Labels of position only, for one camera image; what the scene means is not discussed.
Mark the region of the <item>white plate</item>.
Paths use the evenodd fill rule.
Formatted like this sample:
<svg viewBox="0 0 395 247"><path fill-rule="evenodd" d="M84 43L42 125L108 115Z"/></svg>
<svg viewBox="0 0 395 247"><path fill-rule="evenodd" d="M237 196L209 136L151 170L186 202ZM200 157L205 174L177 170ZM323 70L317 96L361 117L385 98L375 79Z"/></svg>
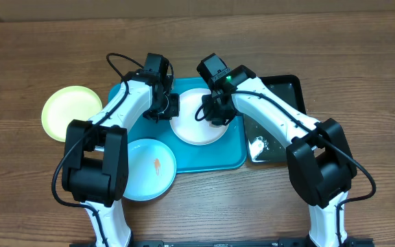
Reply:
<svg viewBox="0 0 395 247"><path fill-rule="evenodd" d="M228 126L214 126L211 122L195 120L195 113L202 105L202 96L210 93L209 89L190 89L180 94L180 111L170 120L175 135L192 145L207 145L220 139Z"/></svg>

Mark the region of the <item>light blue plate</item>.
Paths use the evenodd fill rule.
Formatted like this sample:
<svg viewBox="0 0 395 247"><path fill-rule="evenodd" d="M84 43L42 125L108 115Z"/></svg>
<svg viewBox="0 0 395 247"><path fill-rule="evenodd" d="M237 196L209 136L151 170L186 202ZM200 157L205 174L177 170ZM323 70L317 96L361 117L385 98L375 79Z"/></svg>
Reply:
<svg viewBox="0 0 395 247"><path fill-rule="evenodd" d="M155 139L128 144L129 175L123 197L148 201L164 194L176 177L176 158L171 149Z"/></svg>

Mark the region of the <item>yellow-green plate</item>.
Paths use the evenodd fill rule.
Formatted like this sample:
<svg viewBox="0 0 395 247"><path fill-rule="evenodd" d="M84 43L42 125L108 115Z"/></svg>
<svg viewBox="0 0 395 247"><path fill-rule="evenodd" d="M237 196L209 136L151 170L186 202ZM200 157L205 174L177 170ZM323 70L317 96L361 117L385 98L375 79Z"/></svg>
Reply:
<svg viewBox="0 0 395 247"><path fill-rule="evenodd" d="M41 124L52 139L65 142L67 126L71 121L86 121L102 108L101 99L91 89L85 86L64 87L45 102Z"/></svg>

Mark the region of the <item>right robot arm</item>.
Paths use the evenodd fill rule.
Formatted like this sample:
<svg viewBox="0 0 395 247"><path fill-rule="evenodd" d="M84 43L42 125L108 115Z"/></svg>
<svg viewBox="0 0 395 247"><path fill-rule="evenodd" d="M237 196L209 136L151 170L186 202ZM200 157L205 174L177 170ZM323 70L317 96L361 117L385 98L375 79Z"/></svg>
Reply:
<svg viewBox="0 0 395 247"><path fill-rule="evenodd" d="M333 119L321 122L301 113L249 68L230 69L216 54L203 59L197 72L211 92L202 97L195 119L226 126L244 114L265 128L285 148L292 187L309 205L311 243L343 246L342 207L357 170L342 127Z"/></svg>

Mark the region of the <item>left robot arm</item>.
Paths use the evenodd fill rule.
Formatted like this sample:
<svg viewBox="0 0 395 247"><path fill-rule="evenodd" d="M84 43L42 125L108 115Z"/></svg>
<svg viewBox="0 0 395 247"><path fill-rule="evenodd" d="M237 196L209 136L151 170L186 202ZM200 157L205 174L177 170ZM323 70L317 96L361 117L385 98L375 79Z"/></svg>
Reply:
<svg viewBox="0 0 395 247"><path fill-rule="evenodd" d="M139 117L158 122L179 115L166 57L149 53L136 71L119 77L119 92L99 113L68 125L64 155L51 182L58 203L88 213L96 236L92 246L132 242L121 203L129 176L128 131Z"/></svg>

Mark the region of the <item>teal plastic tray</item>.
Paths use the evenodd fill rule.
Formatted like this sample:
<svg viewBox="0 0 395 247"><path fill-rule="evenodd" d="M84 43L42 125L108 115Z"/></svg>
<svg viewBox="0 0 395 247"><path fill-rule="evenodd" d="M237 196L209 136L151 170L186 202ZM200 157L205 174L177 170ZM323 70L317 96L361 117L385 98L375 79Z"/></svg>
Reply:
<svg viewBox="0 0 395 247"><path fill-rule="evenodd" d="M193 145L180 139L170 120L155 122L139 117L128 133L128 141L139 139L155 139L167 145L176 157L179 174L237 169L247 158L242 117L235 117L218 140L205 145Z"/></svg>

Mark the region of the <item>black plastic tray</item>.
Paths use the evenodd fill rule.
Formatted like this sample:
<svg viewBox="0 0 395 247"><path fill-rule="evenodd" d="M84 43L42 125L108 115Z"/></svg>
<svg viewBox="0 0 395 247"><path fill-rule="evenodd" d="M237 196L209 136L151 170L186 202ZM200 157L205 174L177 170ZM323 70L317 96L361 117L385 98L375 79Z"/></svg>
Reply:
<svg viewBox="0 0 395 247"><path fill-rule="evenodd" d="M284 102L305 114L300 81L295 75L261 77L262 83ZM286 161L285 148L263 126L248 115L243 116L248 155L252 163L282 163Z"/></svg>

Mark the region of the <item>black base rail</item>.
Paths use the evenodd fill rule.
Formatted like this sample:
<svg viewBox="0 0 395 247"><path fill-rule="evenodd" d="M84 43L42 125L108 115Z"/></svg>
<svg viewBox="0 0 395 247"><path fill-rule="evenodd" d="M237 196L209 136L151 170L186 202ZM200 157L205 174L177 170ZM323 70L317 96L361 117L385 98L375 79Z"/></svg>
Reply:
<svg viewBox="0 0 395 247"><path fill-rule="evenodd" d="M93 247L95 242L85 244L69 244L70 247ZM273 241L234 241L234 242L163 242L132 241L130 247L313 247L314 243L304 238L280 238ZM372 239L356 239L349 237L341 246L375 247Z"/></svg>

